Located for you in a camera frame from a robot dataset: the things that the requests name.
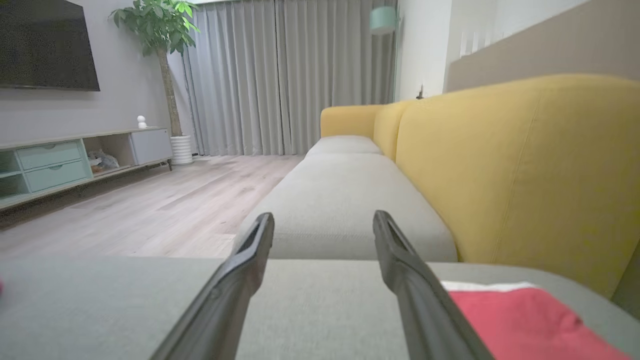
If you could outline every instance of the gray curtain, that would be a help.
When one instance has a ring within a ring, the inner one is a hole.
[[[305,154],[329,106],[392,99],[393,35],[369,14],[397,0],[248,0],[194,14],[185,56],[205,155]]]
[[[393,35],[372,36],[371,10],[396,0],[278,0],[278,68],[293,154],[320,139],[329,106],[392,101]]]
[[[188,65],[199,151],[284,154],[273,0],[207,4],[194,23]]]

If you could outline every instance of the white figurine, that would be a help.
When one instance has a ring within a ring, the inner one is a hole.
[[[138,117],[138,129],[146,129],[147,128],[147,123],[145,122],[146,119],[144,116],[140,115]]]

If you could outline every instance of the red cloth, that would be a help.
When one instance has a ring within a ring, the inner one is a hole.
[[[629,359],[544,290],[450,294],[496,360]]]

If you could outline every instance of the drawer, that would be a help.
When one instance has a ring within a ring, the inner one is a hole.
[[[24,176],[27,178],[31,192],[37,192],[86,178],[84,166],[84,162],[76,161],[27,172]]]
[[[77,142],[52,143],[43,146],[18,149],[23,170],[80,159]]]

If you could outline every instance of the tree trunk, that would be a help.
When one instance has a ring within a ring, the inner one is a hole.
[[[175,103],[175,93],[173,92],[173,81],[169,71],[169,62],[166,59],[166,50],[158,49],[158,60],[160,60],[160,70],[162,70],[162,81],[164,83],[164,94],[166,103],[169,106],[169,119],[171,120],[171,136],[182,136],[180,128],[180,116],[178,106]]]

